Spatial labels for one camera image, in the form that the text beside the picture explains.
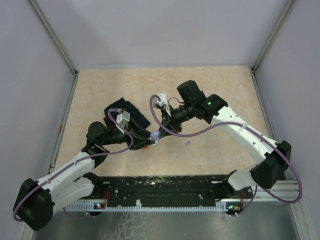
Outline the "purple charging case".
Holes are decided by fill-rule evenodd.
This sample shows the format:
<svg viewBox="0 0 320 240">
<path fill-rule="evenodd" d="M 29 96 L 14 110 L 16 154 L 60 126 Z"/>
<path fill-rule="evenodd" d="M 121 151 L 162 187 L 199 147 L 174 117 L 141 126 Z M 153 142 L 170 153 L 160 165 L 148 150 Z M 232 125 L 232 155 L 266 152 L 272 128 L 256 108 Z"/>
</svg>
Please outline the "purple charging case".
<svg viewBox="0 0 320 240">
<path fill-rule="evenodd" d="M 155 130 L 155 131 L 152 131 L 151 133 L 150 133 L 150 138 L 152 139 L 152 140 L 154 140 L 154 141 L 158 141 L 158 140 L 160 140 L 160 131 L 159 130 Z"/>
</svg>

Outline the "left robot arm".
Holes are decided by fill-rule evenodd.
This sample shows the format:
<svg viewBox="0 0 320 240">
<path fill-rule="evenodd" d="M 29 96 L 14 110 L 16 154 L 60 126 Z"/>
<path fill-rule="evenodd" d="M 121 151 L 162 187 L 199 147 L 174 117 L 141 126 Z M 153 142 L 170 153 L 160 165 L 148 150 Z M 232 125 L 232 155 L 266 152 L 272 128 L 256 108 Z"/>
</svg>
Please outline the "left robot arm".
<svg viewBox="0 0 320 240">
<path fill-rule="evenodd" d="M 86 145 L 68 163 L 37 180 L 28 178 L 19 189 L 13 206 L 13 219 L 38 231 L 67 205 L 84 197 L 101 197 L 102 179 L 93 169 L 101 165 L 111 152 L 107 145 L 126 143 L 127 150 L 155 145 L 158 138 L 131 120 L 121 127 L 108 129 L 95 121 L 88 127 Z"/>
</svg>

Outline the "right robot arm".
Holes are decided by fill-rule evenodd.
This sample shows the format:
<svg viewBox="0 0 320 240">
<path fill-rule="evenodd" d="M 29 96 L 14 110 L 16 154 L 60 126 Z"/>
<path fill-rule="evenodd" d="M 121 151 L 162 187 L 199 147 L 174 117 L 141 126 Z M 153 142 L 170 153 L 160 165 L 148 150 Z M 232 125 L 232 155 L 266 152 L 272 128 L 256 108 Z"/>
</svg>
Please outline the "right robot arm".
<svg viewBox="0 0 320 240">
<path fill-rule="evenodd" d="M 223 185 L 223 192 L 229 198 L 235 198 L 241 189 L 258 185 L 271 189 L 288 169 L 283 157 L 290 159 L 291 145 L 283 140 L 277 142 L 256 131 L 216 94 L 205 96 L 194 80 L 188 80 L 177 87 L 183 102 L 173 108 L 167 96 L 158 94 L 152 105 L 161 110 L 161 123 L 174 133 L 182 131 L 182 123 L 197 118 L 229 135 L 253 158 L 250 167 L 233 171 Z"/>
</svg>

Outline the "dark navy cloth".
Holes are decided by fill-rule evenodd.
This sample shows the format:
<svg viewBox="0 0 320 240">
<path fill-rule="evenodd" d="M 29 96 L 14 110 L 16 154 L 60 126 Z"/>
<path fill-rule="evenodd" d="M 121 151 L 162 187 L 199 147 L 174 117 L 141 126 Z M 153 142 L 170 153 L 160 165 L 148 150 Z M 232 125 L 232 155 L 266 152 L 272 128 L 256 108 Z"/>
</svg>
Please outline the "dark navy cloth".
<svg viewBox="0 0 320 240">
<path fill-rule="evenodd" d="M 123 97 L 119 100 L 111 103 L 104 109 L 104 122 L 108 129 L 112 130 L 116 127 L 116 125 L 110 120 L 108 117 L 109 109 L 122 109 L 130 113 L 130 117 L 133 118 L 138 125 L 140 125 L 143 129 L 146 129 L 151 125 L 150 121 L 140 112 L 140 110 L 135 107 L 130 101 L 125 100 Z"/>
</svg>

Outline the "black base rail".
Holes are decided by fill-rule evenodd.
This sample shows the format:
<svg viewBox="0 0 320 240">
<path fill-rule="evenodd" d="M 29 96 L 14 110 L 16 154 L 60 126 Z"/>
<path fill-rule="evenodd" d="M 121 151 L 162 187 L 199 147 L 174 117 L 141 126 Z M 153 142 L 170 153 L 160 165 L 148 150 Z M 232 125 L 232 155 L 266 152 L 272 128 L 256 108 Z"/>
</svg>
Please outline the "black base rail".
<svg viewBox="0 0 320 240">
<path fill-rule="evenodd" d="M 105 207 L 132 207 L 140 200 L 143 207 L 213 207 L 223 200 L 235 202 L 241 211 L 244 201 L 252 200 L 255 189 L 234 190 L 227 186 L 227 175 L 105 176 L 102 193 L 79 200 L 100 200 Z"/>
</svg>

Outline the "left aluminium frame post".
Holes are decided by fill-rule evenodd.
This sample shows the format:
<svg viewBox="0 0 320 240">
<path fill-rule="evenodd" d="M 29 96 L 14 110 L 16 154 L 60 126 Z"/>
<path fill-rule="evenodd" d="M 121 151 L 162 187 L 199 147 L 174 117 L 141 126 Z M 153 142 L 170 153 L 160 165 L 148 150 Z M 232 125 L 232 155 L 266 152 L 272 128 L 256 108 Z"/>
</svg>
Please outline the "left aluminium frame post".
<svg viewBox="0 0 320 240">
<path fill-rule="evenodd" d="M 60 55 L 61 59 L 71 71 L 71 73 L 75 76 L 78 73 L 77 68 L 75 67 L 70 55 L 67 52 L 67 49 L 63 45 L 62 41 L 58 37 L 57 33 L 55 32 L 54 28 L 48 21 L 46 15 L 44 14 L 42 8 L 40 7 L 39 3 L 36 0 L 27 0 L 26 1 L 29 6 L 31 7 L 33 13 L 39 20 L 40 24 L 42 25 L 44 31 L 46 32 L 47 36 L 49 37 L 51 43 L 53 44 L 54 48 L 57 50 L 58 54 Z"/>
</svg>

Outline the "aluminium frame post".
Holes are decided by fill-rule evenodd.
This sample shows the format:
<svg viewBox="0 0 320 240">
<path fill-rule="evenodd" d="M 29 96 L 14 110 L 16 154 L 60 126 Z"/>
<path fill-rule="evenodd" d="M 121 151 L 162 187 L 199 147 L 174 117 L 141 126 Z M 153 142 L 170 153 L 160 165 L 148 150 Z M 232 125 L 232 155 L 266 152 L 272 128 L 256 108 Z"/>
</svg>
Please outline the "aluminium frame post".
<svg viewBox="0 0 320 240">
<path fill-rule="evenodd" d="M 259 67 L 261 66 L 262 62 L 264 61 L 265 57 L 267 56 L 268 52 L 270 51 L 272 45 L 274 44 L 276 38 L 278 37 L 283 25 L 287 21 L 290 13 L 292 12 L 295 6 L 296 0 L 287 0 L 285 5 L 277 18 L 270 34 L 268 35 L 256 61 L 254 62 L 253 66 L 251 67 L 251 71 L 255 74 Z"/>
<path fill-rule="evenodd" d="M 46 32 L 47 36 L 49 37 L 51 43 L 53 44 L 54 48 L 57 50 L 58 54 L 60 55 L 61 59 L 71 71 L 71 73 L 75 76 L 78 73 L 77 68 L 75 67 L 70 55 L 67 52 L 67 49 L 63 45 L 62 41 L 58 37 L 57 33 L 55 32 L 54 28 L 48 21 L 46 15 L 44 14 L 42 8 L 40 7 L 39 3 L 36 0 L 27 0 L 26 1 L 29 6 L 31 7 L 33 13 L 39 20 L 40 24 L 42 25 L 44 31 Z"/>
</svg>

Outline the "right aluminium frame post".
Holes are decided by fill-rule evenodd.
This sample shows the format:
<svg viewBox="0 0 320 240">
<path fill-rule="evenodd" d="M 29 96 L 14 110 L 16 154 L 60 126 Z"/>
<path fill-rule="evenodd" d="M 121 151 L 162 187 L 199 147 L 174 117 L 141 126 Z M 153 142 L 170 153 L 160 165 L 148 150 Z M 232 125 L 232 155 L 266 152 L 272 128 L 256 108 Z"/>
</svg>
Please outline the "right aluminium frame post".
<svg viewBox="0 0 320 240">
<path fill-rule="evenodd" d="M 268 35 L 256 61 L 254 62 L 253 66 L 251 67 L 251 71 L 255 74 L 259 67 L 261 66 L 262 62 L 264 61 L 265 57 L 267 56 L 268 52 L 270 51 L 272 45 L 274 44 L 276 38 L 278 37 L 283 25 L 287 21 L 290 13 L 292 12 L 295 6 L 296 0 L 287 0 L 285 5 L 277 18 L 270 34 Z"/>
</svg>

